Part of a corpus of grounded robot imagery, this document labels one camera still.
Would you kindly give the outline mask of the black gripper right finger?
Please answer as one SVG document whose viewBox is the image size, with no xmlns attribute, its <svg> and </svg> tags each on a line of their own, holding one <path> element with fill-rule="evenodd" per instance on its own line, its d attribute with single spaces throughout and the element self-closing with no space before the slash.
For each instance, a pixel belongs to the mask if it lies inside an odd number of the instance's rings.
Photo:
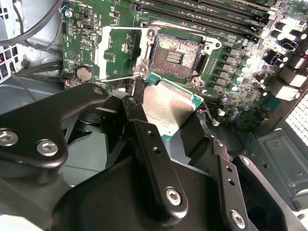
<svg viewBox="0 0 308 231">
<path fill-rule="evenodd" d="M 210 218 L 216 230 L 296 231 L 298 218 L 255 164 L 240 155 L 230 159 L 226 146 L 211 136 L 193 112 L 180 127 L 185 154 L 210 177 Z"/>
</svg>

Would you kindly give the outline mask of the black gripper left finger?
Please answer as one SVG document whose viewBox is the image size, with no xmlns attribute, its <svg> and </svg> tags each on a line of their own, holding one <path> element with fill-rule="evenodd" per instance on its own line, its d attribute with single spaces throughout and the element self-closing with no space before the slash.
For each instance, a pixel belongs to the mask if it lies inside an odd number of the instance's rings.
<svg viewBox="0 0 308 231">
<path fill-rule="evenodd" d="M 188 200 L 157 127 L 147 121 L 142 103 L 132 96 L 109 96 L 86 83 L 0 117 L 0 177 L 30 199 L 44 204 L 60 193 L 55 187 L 68 158 L 68 146 L 83 139 L 78 119 L 103 117 L 106 169 L 133 157 L 147 193 L 146 201 L 160 219 L 181 219 Z"/>
</svg>

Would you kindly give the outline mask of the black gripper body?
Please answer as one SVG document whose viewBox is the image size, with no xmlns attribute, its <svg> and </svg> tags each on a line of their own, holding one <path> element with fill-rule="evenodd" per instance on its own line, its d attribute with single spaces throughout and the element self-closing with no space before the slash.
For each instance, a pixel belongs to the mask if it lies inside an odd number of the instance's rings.
<svg viewBox="0 0 308 231">
<path fill-rule="evenodd" d="M 230 217 L 214 179 L 167 155 L 129 157 L 70 189 L 52 214 L 53 231 L 218 231 Z"/>
</svg>

